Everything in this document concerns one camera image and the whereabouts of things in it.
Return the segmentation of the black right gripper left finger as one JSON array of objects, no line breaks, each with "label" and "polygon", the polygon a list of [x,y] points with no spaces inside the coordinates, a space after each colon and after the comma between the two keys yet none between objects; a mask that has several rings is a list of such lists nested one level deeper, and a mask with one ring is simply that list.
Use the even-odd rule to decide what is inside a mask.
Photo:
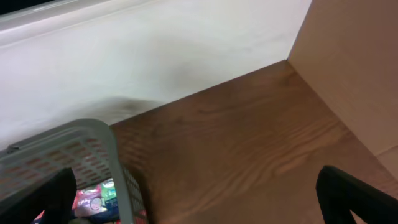
[{"label": "black right gripper left finger", "polygon": [[77,192],[71,168],[64,168],[1,201],[1,223],[68,223]]}]

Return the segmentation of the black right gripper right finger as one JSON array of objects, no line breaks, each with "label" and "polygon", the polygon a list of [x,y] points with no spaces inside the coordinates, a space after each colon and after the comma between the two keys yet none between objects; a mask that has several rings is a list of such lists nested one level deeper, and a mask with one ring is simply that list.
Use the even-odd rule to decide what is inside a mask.
[{"label": "black right gripper right finger", "polygon": [[316,193],[325,223],[397,223],[397,199],[335,166],[323,166]]}]

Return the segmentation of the Kleenex tissue multipack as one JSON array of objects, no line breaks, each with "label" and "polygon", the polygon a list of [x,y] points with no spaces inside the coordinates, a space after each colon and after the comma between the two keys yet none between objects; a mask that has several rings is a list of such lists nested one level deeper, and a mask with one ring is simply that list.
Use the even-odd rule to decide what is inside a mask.
[{"label": "Kleenex tissue multipack", "polygon": [[68,223],[120,224],[113,179],[78,190]]}]

